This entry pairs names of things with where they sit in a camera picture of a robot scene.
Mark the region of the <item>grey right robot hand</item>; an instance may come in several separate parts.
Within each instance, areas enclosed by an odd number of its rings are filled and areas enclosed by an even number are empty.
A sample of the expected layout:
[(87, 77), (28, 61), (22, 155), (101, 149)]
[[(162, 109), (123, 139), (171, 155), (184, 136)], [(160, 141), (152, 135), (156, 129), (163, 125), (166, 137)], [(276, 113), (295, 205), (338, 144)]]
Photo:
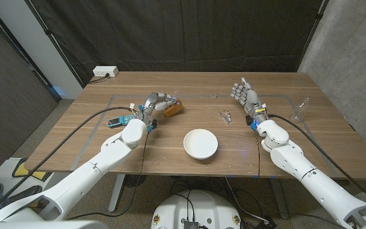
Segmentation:
[(238, 101), (244, 107), (246, 114), (257, 123), (267, 120), (260, 98), (244, 77), (241, 78), (241, 84), (234, 84), (230, 96)]

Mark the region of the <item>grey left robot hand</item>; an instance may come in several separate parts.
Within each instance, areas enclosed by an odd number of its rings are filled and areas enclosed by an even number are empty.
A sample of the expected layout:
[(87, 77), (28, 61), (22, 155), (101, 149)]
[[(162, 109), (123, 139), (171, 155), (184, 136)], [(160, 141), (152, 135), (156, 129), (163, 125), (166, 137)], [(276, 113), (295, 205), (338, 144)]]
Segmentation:
[(151, 93), (137, 113), (138, 119), (148, 124), (153, 111), (162, 111), (163, 116), (169, 118), (183, 110), (182, 101), (172, 95)]

